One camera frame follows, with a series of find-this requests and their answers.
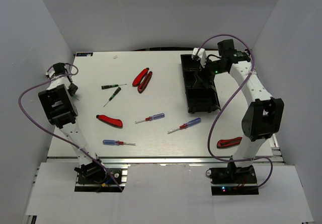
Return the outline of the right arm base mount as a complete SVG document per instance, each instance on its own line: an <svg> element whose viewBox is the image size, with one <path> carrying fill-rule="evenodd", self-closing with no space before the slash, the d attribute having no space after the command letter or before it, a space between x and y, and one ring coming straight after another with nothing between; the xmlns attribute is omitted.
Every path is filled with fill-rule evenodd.
<svg viewBox="0 0 322 224"><path fill-rule="evenodd" d="M210 168L206 177L211 181L212 196L259 195L255 169L252 165L237 168L228 163L224 168Z"/></svg>

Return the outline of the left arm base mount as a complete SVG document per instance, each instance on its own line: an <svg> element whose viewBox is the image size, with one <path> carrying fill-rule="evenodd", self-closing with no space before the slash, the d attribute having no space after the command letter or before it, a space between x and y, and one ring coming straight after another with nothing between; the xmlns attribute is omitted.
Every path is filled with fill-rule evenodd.
<svg viewBox="0 0 322 224"><path fill-rule="evenodd" d="M78 173L74 191L75 192L95 192L95 193L121 193L125 188L127 171L124 168L110 168L113 178L107 173L94 174L85 177Z"/></svg>

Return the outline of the green black precision screwdriver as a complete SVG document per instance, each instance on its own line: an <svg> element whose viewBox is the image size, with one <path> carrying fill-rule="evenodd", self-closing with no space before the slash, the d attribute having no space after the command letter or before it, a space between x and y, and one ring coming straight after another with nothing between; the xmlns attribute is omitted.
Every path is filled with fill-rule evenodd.
<svg viewBox="0 0 322 224"><path fill-rule="evenodd" d="M101 86L101 89L106 90L106 89L111 89L111 88L117 88L117 87L124 86L124 85L126 85L126 84L104 85L104 86Z"/></svg>

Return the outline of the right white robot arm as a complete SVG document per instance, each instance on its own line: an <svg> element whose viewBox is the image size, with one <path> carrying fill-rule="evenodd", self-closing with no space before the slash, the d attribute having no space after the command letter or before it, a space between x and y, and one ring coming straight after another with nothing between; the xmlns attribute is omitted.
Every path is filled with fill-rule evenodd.
<svg viewBox="0 0 322 224"><path fill-rule="evenodd" d="M234 164L227 170L228 179L239 183L245 178L244 168L249 168L256 160L262 144L279 131L284 110L284 102L274 98L263 86L255 70L255 59L251 50L238 51L233 39L217 44L220 59L211 61L203 47L194 48L192 59L200 62L199 72L214 77L220 73L229 75L238 84L237 92L242 92L248 108L242 118L242 140L236 152L227 160Z"/></svg>

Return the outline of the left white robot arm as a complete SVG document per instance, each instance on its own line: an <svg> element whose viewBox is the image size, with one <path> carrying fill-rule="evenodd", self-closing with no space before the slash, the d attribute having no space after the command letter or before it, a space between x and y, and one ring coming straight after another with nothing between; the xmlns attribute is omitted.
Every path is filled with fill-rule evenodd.
<svg viewBox="0 0 322 224"><path fill-rule="evenodd" d="M78 111L72 96L78 87L72 82L69 63L56 63L46 76L51 80L47 89L38 93L39 100L50 124L56 126L72 142L72 148L79 160L79 167L87 167L93 160L99 161L90 147L77 122Z"/></svg>

